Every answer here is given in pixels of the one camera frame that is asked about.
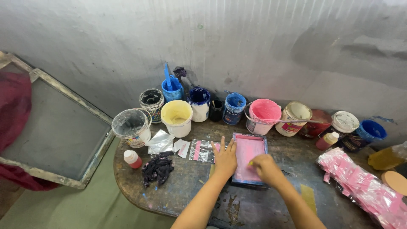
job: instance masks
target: gray wall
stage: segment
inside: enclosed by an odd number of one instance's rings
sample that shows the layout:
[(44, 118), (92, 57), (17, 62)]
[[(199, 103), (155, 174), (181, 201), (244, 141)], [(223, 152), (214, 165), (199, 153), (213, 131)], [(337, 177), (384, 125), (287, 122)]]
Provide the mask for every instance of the gray wall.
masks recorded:
[(160, 87), (188, 84), (284, 106), (382, 116), (407, 140), (405, 0), (0, 0), (0, 49), (114, 117)]

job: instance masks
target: pink paint tray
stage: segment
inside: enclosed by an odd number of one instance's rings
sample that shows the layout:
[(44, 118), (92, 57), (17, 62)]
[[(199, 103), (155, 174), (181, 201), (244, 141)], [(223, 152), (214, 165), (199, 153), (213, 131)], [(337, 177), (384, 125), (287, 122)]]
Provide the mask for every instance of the pink paint tray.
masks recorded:
[(252, 167), (247, 166), (255, 156), (269, 154), (266, 137), (252, 134), (233, 133), (233, 139), (237, 142), (237, 169), (232, 176), (232, 182), (267, 186), (257, 176), (256, 171)]

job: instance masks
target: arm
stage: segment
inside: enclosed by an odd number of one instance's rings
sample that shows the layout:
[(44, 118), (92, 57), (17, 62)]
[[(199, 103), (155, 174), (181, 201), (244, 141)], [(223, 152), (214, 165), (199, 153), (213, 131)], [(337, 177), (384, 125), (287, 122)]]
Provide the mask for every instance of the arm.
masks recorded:
[(214, 174), (181, 212), (171, 229), (204, 229), (222, 188), (236, 171), (236, 143), (233, 139), (226, 150), (225, 137), (222, 137), (220, 152), (213, 142), (212, 149), (216, 160)]
[(284, 200), (297, 229), (326, 229), (306, 202), (285, 178), (270, 155), (260, 155), (250, 161), (262, 181), (274, 187)]

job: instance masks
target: white bottle cap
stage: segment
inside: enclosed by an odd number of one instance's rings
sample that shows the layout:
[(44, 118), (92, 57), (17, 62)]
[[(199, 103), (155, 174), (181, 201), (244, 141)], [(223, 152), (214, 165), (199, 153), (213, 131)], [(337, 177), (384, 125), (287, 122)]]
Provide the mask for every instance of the white bottle cap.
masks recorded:
[(332, 132), (330, 135), (328, 135), (328, 138), (331, 139), (332, 141), (335, 141), (339, 138), (339, 134), (336, 132)]
[(128, 164), (133, 164), (138, 159), (138, 155), (134, 150), (126, 150), (124, 153), (124, 160)]

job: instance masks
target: yellow tape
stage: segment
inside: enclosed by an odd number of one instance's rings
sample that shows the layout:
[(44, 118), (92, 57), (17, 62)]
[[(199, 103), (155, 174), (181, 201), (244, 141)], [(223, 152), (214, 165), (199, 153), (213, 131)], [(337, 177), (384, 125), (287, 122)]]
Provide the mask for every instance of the yellow tape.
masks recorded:
[(306, 185), (301, 184), (301, 196), (305, 200), (309, 208), (317, 214), (317, 206), (315, 205), (314, 190)]
[(210, 165), (210, 170), (209, 170), (209, 177), (211, 177), (214, 172), (215, 172), (215, 165), (214, 165), (214, 164), (211, 164), (211, 165)]

